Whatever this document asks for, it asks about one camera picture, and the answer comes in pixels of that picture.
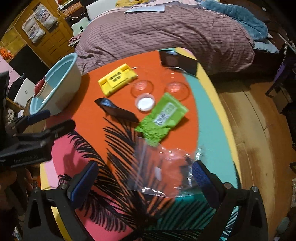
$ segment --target red object in basin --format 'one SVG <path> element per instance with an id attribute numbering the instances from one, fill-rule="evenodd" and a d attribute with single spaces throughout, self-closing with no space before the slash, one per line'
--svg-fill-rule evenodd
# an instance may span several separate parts
<path id="1" fill-rule="evenodd" d="M 37 82 L 37 84 L 35 85 L 35 89 L 34 89 L 34 91 L 35 91 L 34 97 L 36 97 L 36 95 L 38 95 L 38 93 L 42 89 L 44 83 L 45 83 L 45 77 Z"/>

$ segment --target striped bedding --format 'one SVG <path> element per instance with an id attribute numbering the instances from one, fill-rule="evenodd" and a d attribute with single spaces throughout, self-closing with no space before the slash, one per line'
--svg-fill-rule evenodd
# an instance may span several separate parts
<path id="1" fill-rule="evenodd" d="M 126 8 L 117 8 L 93 20 L 75 49 L 82 74 L 118 59 L 170 47 L 190 50 L 208 74 L 238 72 L 252 64 L 254 42 L 230 17 L 199 9 L 194 0 L 138 5 L 165 2 L 171 3 L 165 12 L 125 14 Z M 196 7 L 185 7 L 185 2 Z"/>

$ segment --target yellow cloth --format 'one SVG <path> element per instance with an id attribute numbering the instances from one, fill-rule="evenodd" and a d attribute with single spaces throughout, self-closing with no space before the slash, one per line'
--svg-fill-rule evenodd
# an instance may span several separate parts
<path id="1" fill-rule="evenodd" d="M 149 0 L 118 0 L 116 3 L 116 7 L 127 7 L 127 6 L 133 6 L 135 4 L 140 4 L 144 2 L 148 2 Z"/>

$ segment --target person's hand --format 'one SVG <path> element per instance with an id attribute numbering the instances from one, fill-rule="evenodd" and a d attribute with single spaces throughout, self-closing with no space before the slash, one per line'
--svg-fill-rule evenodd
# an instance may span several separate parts
<path id="1" fill-rule="evenodd" d="M 10 210 L 12 206 L 8 203 L 5 189 L 13 184 L 17 179 L 17 173 L 14 171 L 5 171 L 0 173 L 0 210 Z M 26 178 L 24 180 L 27 190 L 32 191 L 33 178 L 26 169 Z"/>

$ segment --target wooden floor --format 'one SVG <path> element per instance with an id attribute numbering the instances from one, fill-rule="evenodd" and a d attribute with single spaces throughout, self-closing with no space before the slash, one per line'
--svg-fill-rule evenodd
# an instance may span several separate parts
<path id="1" fill-rule="evenodd" d="M 265 96 L 270 82 L 231 80 L 214 82 L 234 134 L 242 170 L 242 186 L 258 186 L 266 211 L 269 239 L 291 205 L 289 168 L 296 161 L 285 116 Z"/>

